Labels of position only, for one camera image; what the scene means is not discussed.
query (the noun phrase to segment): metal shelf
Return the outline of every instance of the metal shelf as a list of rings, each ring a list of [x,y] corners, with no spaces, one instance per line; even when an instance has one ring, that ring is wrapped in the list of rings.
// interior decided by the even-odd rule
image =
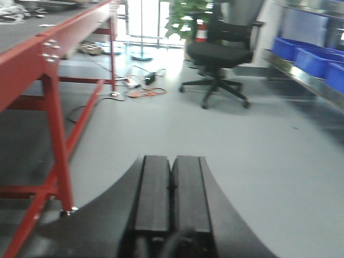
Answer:
[[[292,78],[314,94],[328,100],[344,113],[344,95],[328,86],[324,80],[315,78],[302,71],[298,67],[294,66],[292,62],[280,58],[270,50],[265,49],[263,52],[263,58],[286,76]]]
[[[344,20],[344,2],[334,0],[276,0],[287,8],[314,13],[329,18]]]

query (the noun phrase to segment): white wall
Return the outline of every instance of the white wall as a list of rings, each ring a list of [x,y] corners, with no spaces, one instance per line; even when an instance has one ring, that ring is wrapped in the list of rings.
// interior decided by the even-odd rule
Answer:
[[[255,51],[254,61],[241,66],[268,67],[267,61],[262,58],[262,52],[264,49],[271,49],[273,39],[280,26],[282,11],[282,6],[280,6],[275,0],[266,0],[257,18],[258,21],[265,22],[265,25],[260,31],[260,38]]]

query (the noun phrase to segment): chair seat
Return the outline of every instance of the chair seat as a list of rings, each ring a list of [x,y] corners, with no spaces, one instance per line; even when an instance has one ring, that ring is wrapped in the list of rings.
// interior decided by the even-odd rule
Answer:
[[[242,63],[250,63],[253,56],[253,53],[248,50],[209,42],[191,43],[187,48],[187,52],[197,63],[223,68],[232,68]]]

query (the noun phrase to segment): red metal workbench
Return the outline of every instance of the red metal workbench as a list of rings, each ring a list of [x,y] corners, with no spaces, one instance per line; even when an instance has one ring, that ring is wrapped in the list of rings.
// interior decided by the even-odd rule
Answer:
[[[110,84],[115,91],[112,43],[115,39],[118,3],[117,0],[105,0],[97,5],[89,5],[79,12],[74,12],[75,15],[72,17],[56,23],[57,26],[45,31],[40,29],[42,30],[40,33],[0,53],[0,112],[5,109],[46,111],[55,158],[55,164],[42,185],[0,185],[0,198],[32,198],[31,205],[4,255],[5,258],[16,256],[39,220],[46,202],[52,196],[61,201],[62,209],[66,213],[74,209],[68,160],[102,86]],[[111,78],[100,80],[59,77],[60,57],[94,32],[103,22],[109,23],[109,29],[102,29],[99,32],[110,35]],[[22,96],[22,93],[36,80],[41,81],[44,95]],[[68,139],[65,136],[59,97],[60,81],[97,84]]]

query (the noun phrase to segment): potted plant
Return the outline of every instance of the potted plant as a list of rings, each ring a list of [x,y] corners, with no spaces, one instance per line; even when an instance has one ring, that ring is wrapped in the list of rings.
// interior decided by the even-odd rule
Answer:
[[[199,13],[198,19],[207,23],[212,8],[212,0],[174,0],[170,6],[170,16],[168,17],[165,28],[167,29],[166,37],[172,34],[178,34],[181,39],[185,40],[187,45],[191,42],[192,33],[197,28],[193,28],[193,13]]]

